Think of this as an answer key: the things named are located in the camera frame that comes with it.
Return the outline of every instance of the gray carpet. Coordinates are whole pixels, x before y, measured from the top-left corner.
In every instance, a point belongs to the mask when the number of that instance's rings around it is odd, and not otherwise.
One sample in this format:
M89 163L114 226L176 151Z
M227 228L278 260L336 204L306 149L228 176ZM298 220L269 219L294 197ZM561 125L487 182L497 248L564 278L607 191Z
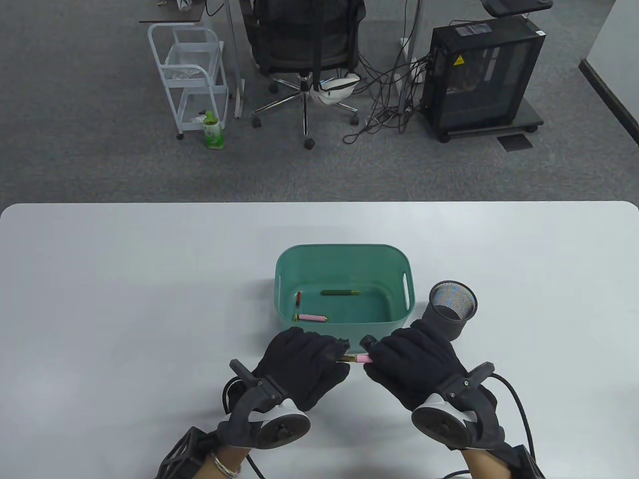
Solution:
M219 0L210 0L217 7ZM0 17L0 211L16 202L610 200L639 204L639 149L577 70L613 0L557 0L533 15L548 37L527 92L546 120L533 149L506 153L494 137L439 144L414 117L342 143L348 114L311 109L314 150L301 146L293 103L263 117L267 81L247 54L247 104L230 120L226 148L202 135L175 139L173 119L146 40L141 3L156 0L11 2ZM427 27L485 18L479 0L427 2ZM392 66L403 9L369 1L362 53ZM412 5L409 18L412 17ZM233 4L235 20L239 20ZM224 11L219 33L226 36ZM427 51L428 28L418 54ZM227 77L231 61L227 57ZM367 95L349 102L366 110Z

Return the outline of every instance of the chair base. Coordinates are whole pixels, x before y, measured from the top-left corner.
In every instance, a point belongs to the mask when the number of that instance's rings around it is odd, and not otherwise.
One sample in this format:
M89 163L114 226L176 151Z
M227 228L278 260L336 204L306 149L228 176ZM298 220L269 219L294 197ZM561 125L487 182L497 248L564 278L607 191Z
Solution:
M287 82L286 80L282 80L279 78L274 78L273 80L276 83L279 83L280 85L284 85L290 89L293 90L293 93L291 93L288 96L285 96L284 98L282 98L281 100L276 100L274 102L270 102L268 105L264 105L263 107L258 108L257 110L253 111L253 118L252 118L252 124L254 128L258 128L261 126L261 122L259 120L259 118L256 116L259 113L268 111L268 110L272 110L273 108L276 108L280 105L284 105L286 102L288 102L289 100L292 100L294 98L300 98L302 100L302 112L303 112L303 128L304 128L304 148L306 149L312 149L313 146L315 146L315 141L313 140L313 138L310 137L309 135L309 117L308 117L308 104L310 101L312 101L311 99L311 94L310 94L310 90L311 90L311 79L312 79L312 75L309 75L307 77L303 77L301 75L297 75L299 80L300 80L300 85L296 85L294 83L290 83ZM331 79L328 80L323 80L321 81L321 83L325 83L328 81L331 81ZM269 87L269 90L271 92L274 93L274 89L272 89L271 87ZM344 110L350 111L353 116L351 117L351 125L359 125L359 117L357 116L357 112L358 109L357 108L353 108L349 105L346 105L345 103L335 103L338 107L343 108Z

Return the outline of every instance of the pink object in hand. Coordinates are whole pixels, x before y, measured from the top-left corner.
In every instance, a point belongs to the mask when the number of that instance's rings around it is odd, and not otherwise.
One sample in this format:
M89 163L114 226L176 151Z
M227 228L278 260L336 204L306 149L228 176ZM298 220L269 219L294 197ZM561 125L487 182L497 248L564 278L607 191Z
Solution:
M298 314L297 318L300 321L317 321L319 323L325 323L328 319L326 316L317 316L315 314Z

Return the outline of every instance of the pink pen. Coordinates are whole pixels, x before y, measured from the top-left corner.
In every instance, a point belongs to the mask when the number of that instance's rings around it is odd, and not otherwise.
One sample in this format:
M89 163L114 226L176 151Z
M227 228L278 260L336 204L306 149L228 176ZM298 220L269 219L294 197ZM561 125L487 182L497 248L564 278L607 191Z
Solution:
M328 320L326 316L317 316L316 314L298 314L296 318L299 321L317 321L318 323L325 323Z
M348 363L372 363L373 360L368 354L354 354L353 356L342 356L340 361Z

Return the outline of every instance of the gold bracelet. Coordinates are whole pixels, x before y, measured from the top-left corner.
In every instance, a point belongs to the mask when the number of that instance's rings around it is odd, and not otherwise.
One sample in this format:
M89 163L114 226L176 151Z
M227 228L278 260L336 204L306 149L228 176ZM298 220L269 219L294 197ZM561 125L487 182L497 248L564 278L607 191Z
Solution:
M238 471L236 473L234 473L232 470L230 470L229 468L227 468L225 465L222 464L222 461L215 455L214 452L211 451L210 456L211 456L211 459L213 459L213 463L215 464L215 467L217 467L219 469L219 471L227 479L237 479L237 476L240 475L240 471L242 470L241 466L238 469Z

